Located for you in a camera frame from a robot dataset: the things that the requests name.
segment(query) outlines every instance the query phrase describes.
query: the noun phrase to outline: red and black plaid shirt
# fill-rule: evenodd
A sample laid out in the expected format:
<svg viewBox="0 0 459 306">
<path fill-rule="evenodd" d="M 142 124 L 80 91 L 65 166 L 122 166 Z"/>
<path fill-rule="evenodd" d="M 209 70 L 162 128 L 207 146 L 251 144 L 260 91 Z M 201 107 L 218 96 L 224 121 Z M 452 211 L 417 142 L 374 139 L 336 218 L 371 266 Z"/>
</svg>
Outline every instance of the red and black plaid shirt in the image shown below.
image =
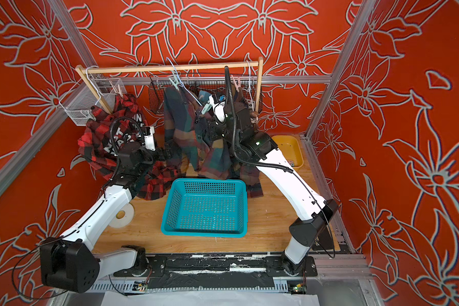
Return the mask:
<svg viewBox="0 0 459 306">
<path fill-rule="evenodd" d="M 116 167 L 116 157 L 112 154 L 110 143 L 110 123 L 117 117 L 127 116 L 134 118 L 145 126 L 148 125 L 144 114 L 139 110 L 136 98 L 132 94 L 122 97 L 116 96 L 116 104 L 112 114 L 106 113 L 101 108 L 92 107 L 92 113 L 96 121 L 89 120 L 86 124 L 85 133 L 78 140 L 80 146 L 78 152 L 85 160 L 106 179 L 110 179 Z M 123 143 L 136 140 L 136 131 L 126 121 L 121 121 L 114 138 L 119 146 Z M 153 169 L 145 177 L 146 183 L 141 187 L 138 197 L 146 200 L 155 200 L 165 195 L 172 182 L 180 177 L 180 171 L 174 166 L 166 167 L 163 162 L 157 161 Z"/>
</svg>

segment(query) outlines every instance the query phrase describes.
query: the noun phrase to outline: white disc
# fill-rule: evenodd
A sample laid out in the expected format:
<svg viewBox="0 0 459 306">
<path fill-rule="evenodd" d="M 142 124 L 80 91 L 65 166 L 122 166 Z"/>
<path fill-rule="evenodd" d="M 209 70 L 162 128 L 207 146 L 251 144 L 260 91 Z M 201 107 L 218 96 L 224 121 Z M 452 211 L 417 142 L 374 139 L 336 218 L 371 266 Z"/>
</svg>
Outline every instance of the white disc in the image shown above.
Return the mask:
<svg viewBox="0 0 459 306">
<path fill-rule="evenodd" d="M 128 225 L 135 216 L 135 208 L 130 203 L 124 205 L 123 208 L 114 216 L 114 219 L 109 223 L 110 227 L 121 228 Z"/>
</svg>

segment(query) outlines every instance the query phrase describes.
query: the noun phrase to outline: yellow plastic tray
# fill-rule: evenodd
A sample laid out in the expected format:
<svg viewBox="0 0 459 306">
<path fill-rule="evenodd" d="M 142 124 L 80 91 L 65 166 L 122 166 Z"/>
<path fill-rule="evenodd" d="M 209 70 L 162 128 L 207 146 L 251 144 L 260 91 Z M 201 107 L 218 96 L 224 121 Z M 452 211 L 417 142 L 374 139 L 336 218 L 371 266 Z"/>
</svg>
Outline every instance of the yellow plastic tray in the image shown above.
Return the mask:
<svg viewBox="0 0 459 306">
<path fill-rule="evenodd" d="M 288 161 L 294 162 L 294 169 L 302 167 L 304 160 L 302 159 L 301 148 L 299 147 L 299 141 L 294 136 L 275 135 L 272 139 L 277 143 L 284 157 Z"/>
</svg>

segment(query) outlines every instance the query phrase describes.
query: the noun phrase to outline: teal plastic basket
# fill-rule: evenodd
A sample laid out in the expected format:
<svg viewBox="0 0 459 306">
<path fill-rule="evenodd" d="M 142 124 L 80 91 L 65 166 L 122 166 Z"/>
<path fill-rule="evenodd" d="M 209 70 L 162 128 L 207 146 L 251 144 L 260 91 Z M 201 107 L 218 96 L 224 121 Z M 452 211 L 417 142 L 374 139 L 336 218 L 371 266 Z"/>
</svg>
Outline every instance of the teal plastic basket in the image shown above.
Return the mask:
<svg viewBox="0 0 459 306">
<path fill-rule="evenodd" d="M 177 179 L 168 194 L 165 235 L 240 238 L 247 233 L 246 185 L 240 180 Z"/>
</svg>

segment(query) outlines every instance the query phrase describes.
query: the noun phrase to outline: white paper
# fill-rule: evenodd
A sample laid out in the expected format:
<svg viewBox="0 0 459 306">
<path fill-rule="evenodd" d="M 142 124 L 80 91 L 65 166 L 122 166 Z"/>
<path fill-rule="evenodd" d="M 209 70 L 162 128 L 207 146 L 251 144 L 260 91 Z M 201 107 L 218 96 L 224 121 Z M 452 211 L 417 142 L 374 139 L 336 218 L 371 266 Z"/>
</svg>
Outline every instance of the white paper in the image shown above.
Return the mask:
<svg viewBox="0 0 459 306">
<path fill-rule="evenodd" d="M 319 306 L 317 295 L 239 291 L 180 291 L 123 296 L 107 291 L 101 306 Z"/>
</svg>

